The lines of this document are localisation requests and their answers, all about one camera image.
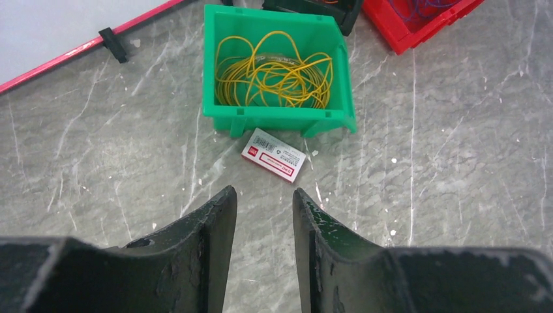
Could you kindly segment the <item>black plastic bin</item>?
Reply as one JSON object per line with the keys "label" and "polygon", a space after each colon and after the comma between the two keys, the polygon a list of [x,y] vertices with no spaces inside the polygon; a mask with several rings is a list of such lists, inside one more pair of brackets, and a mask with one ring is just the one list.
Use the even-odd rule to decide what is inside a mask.
{"label": "black plastic bin", "polygon": [[265,0],[262,8],[280,12],[331,16],[344,36],[349,36],[363,0]]}

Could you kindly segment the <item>green plastic bin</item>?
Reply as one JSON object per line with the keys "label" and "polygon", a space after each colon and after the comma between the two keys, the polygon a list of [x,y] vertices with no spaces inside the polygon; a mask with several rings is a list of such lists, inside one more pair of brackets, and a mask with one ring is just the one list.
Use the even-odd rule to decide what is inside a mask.
{"label": "green plastic bin", "polygon": [[[256,98],[249,106],[221,104],[216,96],[216,74],[223,60],[232,64],[249,57],[254,47],[274,56],[296,58],[314,53],[332,59],[333,81],[326,108],[287,106],[278,95]],[[330,16],[275,12],[255,8],[205,5],[203,55],[203,114],[215,130],[227,130],[239,138],[247,130],[297,131],[305,138],[346,127],[357,132],[348,49],[335,20]]]}

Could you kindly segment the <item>whiteboard black foot left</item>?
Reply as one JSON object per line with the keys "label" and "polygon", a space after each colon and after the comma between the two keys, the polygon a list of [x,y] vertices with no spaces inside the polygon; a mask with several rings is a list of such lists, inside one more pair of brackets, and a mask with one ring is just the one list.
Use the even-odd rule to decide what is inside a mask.
{"label": "whiteboard black foot left", "polygon": [[103,45],[112,53],[114,58],[119,63],[126,63],[128,61],[127,53],[113,30],[110,27],[107,27],[98,33],[102,38]]}

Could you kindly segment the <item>small red white box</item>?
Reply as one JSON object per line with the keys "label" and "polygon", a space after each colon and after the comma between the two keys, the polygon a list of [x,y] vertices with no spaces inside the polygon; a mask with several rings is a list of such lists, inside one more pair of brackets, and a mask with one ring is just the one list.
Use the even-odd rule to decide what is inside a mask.
{"label": "small red white box", "polygon": [[256,128],[241,152],[241,156],[293,183],[305,161],[306,155],[260,128]]}

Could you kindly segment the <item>red plastic bin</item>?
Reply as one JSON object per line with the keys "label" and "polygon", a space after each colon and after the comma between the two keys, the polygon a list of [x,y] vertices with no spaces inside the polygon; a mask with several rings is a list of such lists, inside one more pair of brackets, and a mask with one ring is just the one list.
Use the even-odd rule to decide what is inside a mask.
{"label": "red plastic bin", "polygon": [[482,2],[366,0],[362,10],[391,49],[401,55],[465,17]]}

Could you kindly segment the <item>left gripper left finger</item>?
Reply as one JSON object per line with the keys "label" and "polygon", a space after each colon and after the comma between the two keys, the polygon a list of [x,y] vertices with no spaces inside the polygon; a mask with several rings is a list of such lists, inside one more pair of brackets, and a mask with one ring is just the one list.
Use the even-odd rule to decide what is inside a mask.
{"label": "left gripper left finger", "polygon": [[237,194],[126,246],[74,237],[1,238],[2,312],[221,312]]}

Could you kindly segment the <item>pink framed whiteboard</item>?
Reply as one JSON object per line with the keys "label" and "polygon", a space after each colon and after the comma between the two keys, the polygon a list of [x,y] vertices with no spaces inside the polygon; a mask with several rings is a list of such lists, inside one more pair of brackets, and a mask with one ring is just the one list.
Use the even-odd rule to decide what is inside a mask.
{"label": "pink framed whiteboard", "polygon": [[177,1],[2,1],[1,91],[99,44],[99,31],[118,35]]}

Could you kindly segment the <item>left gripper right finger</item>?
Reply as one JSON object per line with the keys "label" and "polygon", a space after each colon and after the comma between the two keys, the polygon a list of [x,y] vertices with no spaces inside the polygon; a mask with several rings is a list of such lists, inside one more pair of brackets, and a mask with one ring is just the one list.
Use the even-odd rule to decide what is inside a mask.
{"label": "left gripper right finger", "polygon": [[551,312],[552,261],[525,248],[382,247],[293,193],[303,312]]}

